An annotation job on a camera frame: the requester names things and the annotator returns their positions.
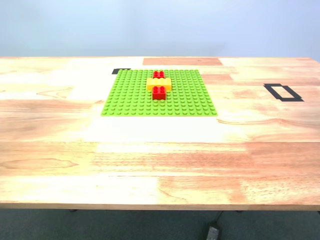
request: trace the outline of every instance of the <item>table top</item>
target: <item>table top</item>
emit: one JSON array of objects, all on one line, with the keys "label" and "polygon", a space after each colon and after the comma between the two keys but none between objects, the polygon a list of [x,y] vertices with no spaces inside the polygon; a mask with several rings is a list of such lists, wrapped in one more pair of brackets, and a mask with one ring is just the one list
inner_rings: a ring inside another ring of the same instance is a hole
[{"label": "table top", "polygon": [[[197,69],[218,116],[101,117],[119,68]],[[320,210],[320,63],[0,58],[0,207]]]}]

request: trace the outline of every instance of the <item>lego brick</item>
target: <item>lego brick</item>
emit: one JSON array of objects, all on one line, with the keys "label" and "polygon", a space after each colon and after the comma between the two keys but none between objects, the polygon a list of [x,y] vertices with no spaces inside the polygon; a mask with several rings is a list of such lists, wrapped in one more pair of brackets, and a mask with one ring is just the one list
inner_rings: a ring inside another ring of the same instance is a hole
[{"label": "lego brick", "polygon": [[153,79],[165,79],[165,72],[164,71],[154,71],[153,72]]},{"label": "lego brick", "polygon": [[164,70],[172,91],[166,100],[152,100],[146,91],[154,70],[122,70],[116,76],[101,116],[216,117],[217,111],[198,70]]},{"label": "lego brick", "polygon": [[172,83],[171,83],[171,78],[151,78],[148,77],[146,79],[146,90],[147,91],[152,91],[153,87],[165,87],[167,91],[172,90]]},{"label": "lego brick", "polygon": [[112,71],[112,74],[118,74],[120,70],[130,70],[131,68],[115,68]]},{"label": "lego brick", "polygon": [[152,100],[166,100],[166,88],[164,86],[152,88]]}]

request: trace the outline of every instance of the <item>green baseplate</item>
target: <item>green baseplate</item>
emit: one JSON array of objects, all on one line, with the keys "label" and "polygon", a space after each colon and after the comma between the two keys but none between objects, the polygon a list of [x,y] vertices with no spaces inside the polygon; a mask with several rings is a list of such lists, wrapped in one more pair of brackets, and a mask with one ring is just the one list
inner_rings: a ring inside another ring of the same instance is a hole
[{"label": "green baseplate", "polygon": [[[172,91],[166,100],[152,100],[147,78],[164,71]],[[101,116],[202,116],[216,117],[217,111],[198,70],[119,70]]]}]

